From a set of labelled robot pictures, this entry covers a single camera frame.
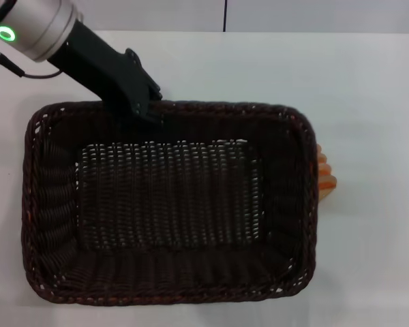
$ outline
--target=black cable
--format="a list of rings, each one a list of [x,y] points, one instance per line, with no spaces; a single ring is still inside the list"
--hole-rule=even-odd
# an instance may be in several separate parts
[[[62,71],[59,70],[59,71],[55,72],[54,74],[50,74],[50,75],[29,75],[29,74],[25,73],[22,77],[32,78],[34,80],[47,80],[49,78],[53,78],[53,77],[59,76],[61,74],[62,74]]]
[[[49,75],[30,75],[26,74],[24,70],[19,68],[15,63],[13,63],[9,58],[7,58],[4,54],[0,53],[0,65],[4,66],[14,74],[16,74],[19,77],[25,77],[25,78],[31,78],[34,80],[46,80],[49,78],[56,77],[60,74],[62,74],[62,71],[59,70],[58,72],[55,72],[54,74],[49,74]]]

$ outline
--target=green indicator light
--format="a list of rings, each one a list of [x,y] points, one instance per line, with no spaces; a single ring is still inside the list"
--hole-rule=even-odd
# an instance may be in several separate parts
[[[15,41],[15,33],[9,27],[0,26],[0,37],[8,42]]]

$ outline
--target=dark brown basket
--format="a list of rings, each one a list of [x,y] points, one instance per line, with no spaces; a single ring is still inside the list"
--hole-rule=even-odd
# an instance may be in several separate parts
[[[162,130],[99,102],[47,106],[25,138],[22,251],[42,298],[83,305],[264,300],[315,269],[316,141],[296,110],[155,102]]]

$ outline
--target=white table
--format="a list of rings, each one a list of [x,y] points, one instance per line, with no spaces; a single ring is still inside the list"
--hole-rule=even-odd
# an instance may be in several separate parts
[[[314,279],[293,298],[170,307],[52,305],[25,280],[23,138],[46,104],[96,99],[67,76],[0,66],[0,327],[409,327],[409,35],[103,32],[132,47],[166,99],[288,104],[338,178],[320,204]],[[5,44],[27,72],[47,74]]]

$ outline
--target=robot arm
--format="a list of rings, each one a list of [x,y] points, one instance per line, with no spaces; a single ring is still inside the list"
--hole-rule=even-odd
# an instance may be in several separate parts
[[[162,98],[160,88],[138,56],[112,49],[82,23],[69,0],[0,0],[0,38],[34,61],[52,63],[98,95],[115,116],[161,123],[149,110],[150,100]]]

